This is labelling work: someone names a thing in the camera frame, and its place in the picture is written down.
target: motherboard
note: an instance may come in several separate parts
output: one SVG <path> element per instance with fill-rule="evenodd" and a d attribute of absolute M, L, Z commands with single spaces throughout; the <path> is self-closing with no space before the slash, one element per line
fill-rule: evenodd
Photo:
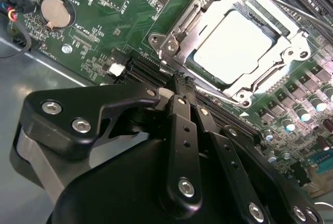
<path fill-rule="evenodd" d="M 333 36 L 322 27 L 270 0 L 30 1 L 37 10 L 18 20 L 44 55 L 96 85 L 158 87 L 182 70 L 221 95 L 197 90 L 217 122 L 260 133 L 286 177 L 312 196 L 333 189 Z M 333 0 L 285 1 L 333 24 Z"/>

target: wire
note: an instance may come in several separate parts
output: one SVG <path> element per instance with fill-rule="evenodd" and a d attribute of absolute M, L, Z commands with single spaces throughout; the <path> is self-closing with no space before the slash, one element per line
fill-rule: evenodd
<path fill-rule="evenodd" d="M 331 204 L 329 204 L 327 202 L 315 202 L 314 204 L 315 205 L 325 205 L 325 206 L 329 206 L 329 207 L 333 208 L 333 205 L 331 205 Z"/>
<path fill-rule="evenodd" d="M 8 60 L 8 59 L 15 59 L 15 58 L 17 58 L 17 57 L 25 54 L 31 48 L 32 41 L 31 41 L 30 35 L 29 35 L 28 31 L 26 30 L 26 28 L 24 27 L 24 25 L 21 22 L 19 22 L 19 21 L 14 21 L 13 23 L 18 28 L 18 30 L 20 30 L 20 32 L 23 34 L 23 36 L 25 38 L 25 41 L 26 41 L 25 47 L 22 48 L 16 54 L 9 55 L 7 57 L 0 57 L 0 61 L 2 61 L 2 60 Z"/>
<path fill-rule="evenodd" d="M 313 15 L 311 14 L 308 14 L 307 12 L 304 12 L 302 11 L 301 9 L 297 8 L 297 7 L 294 7 L 292 5 L 290 5 L 289 3 L 283 1 L 283 0 L 272 0 L 286 8 L 289 8 L 290 10 L 298 13 L 299 15 L 303 16 L 304 18 L 308 19 L 309 21 L 317 24 L 317 25 L 320 25 L 326 29 L 328 29 L 330 31 L 330 33 L 333 33 L 333 27 L 331 27 L 329 24 L 327 24 L 326 22 L 324 22 L 323 20 L 320 20 L 316 17 L 314 17 Z"/>
<path fill-rule="evenodd" d="M 15 16 L 15 9 L 11 9 L 8 11 L 8 18 L 13 21 L 16 22 L 17 18 Z"/>

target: bolt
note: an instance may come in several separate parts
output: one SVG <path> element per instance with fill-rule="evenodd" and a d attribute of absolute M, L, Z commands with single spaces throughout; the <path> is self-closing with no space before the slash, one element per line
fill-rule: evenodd
<path fill-rule="evenodd" d="M 60 104 L 51 101 L 43 103 L 42 109 L 45 113 L 51 115 L 57 115 L 62 111 L 62 107 Z"/>
<path fill-rule="evenodd" d="M 306 221 L 304 213 L 298 207 L 293 207 L 293 211 L 301 221 Z"/>
<path fill-rule="evenodd" d="M 147 93 L 149 95 L 151 95 L 151 96 L 155 96 L 156 95 L 156 93 L 154 91 L 152 91 L 152 90 L 147 90 Z"/>
<path fill-rule="evenodd" d="M 152 42 L 153 44 L 157 44 L 158 43 L 158 38 L 153 36 L 150 38 L 150 42 Z"/>
<path fill-rule="evenodd" d="M 311 217 L 311 219 L 313 219 L 315 222 L 318 222 L 317 216 L 311 211 L 311 209 L 307 208 L 306 212 Z"/>
<path fill-rule="evenodd" d="M 289 160 L 291 158 L 291 155 L 289 153 L 284 153 L 283 154 L 283 159 L 284 160 Z"/>
<path fill-rule="evenodd" d="M 208 116 L 208 111 L 206 109 L 201 108 L 200 111 L 203 115 Z"/>
<path fill-rule="evenodd" d="M 172 44 L 168 45 L 168 50 L 169 51 L 175 51 L 175 46 L 172 45 Z"/>
<path fill-rule="evenodd" d="M 64 54 L 71 54 L 73 52 L 73 48 L 68 44 L 63 44 L 61 47 L 61 51 Z"/>
<path fill-rule="evenodd" d="M 182 98 L 178 98 L 178 102 L 181 103 L 181 104 L 186 104 L 185 100 L 182 99 Z"/>
<path fill-rule="evenodd" d="M 87 133 L 89 132 L 92 127 L 87 120 L 84 119 L 75 119 L 72 123 L 72 127 L 79 133 Z"/>
<path fill-rule="evenodd" d="M 249 211 L 257 222 L 260 223 L 264 222 L 264 215 L 261 212 L 261 210 L 257 207 L 257 205 L 255 205 L 254 203 L 250 203 Z"/>
<path fill-rule="evenodd" d="M 234 129 L 229 129 L 229 132 L 233 135 L 233 136 L 237 136 L 237 132 Z"/>
<path fill-rule="evenodd" d="M 178 188 L 180 192 L 185 195 L 188 198 L 191 198 L 194 196 L 194 187 L 192 183 L 189 180 L 186 179 L 180 179 L 178 183 Z"/>

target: black plastic bracket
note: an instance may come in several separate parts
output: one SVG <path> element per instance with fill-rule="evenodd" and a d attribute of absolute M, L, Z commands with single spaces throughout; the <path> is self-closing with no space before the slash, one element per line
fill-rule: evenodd
<path fill-rule="evenodd" d="M 206 142 L 211 142 L 211 150 L 214 151 L 221 165 L 221 172 L 228 182 L 227 190 L 232 195 L 238 223 L 270 223 L 232 142 L 229 138 L 215 133 L 216 124 L 207 110 L 197 106 L 195 112 L 200 132 Z"/>
<path fill-rule="evenodd" d="M 160 199 L 170 215 L 186 219 L 200 209 L 202 189 L 197 126 L 190 120 L 189 102 L 180 95 L 169 100 L 169 121 L 168 170 Z"/>
<path fill-rule="evenodd" d="M 234 144 L 261 202 L 268 205 L 270 214 L 277 223 L 324 223 L 313 204 L 301 194 L 301 189 L 287 182 L 252 144 L 242 142 L 240 132 L 231 126 L 226 126 L 221 132 Z M 305 214 L 310 210 L 317 221 L 309 215 L 304 215 L 305 220 L 301 220 L 296 214 L 296 208 Z"/>
<path fill-rule="evenodd" d="M 20 124 L 29 138 L 64 158 L 84 159 L 100 136 L 101 120 L 110 118 L 115 123 L 125 110 L 154 107 L 159 100 L 158 92 L 143 83 L 37 91 L 26 97 Z M 42 104 L 48 101 L 58 103 L 61 112 L 43 111 Z M 75 131 L 76 119 L 86 120 L 91 129 Z"/>

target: black metal arm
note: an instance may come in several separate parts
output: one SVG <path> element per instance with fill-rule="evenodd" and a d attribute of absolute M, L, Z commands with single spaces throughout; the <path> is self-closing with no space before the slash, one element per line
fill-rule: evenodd
<path fill-rule="evenodd" d="M 90 169 L 90 151 L 110 141 L 101 139 L 138 131 L 149 140 Z M 159 90 L 137 83 L 30 94 L 11 162 L 49 193 L 52 224 L 324 223 L 250 138 L 216 126 L 181 74 Z"/>

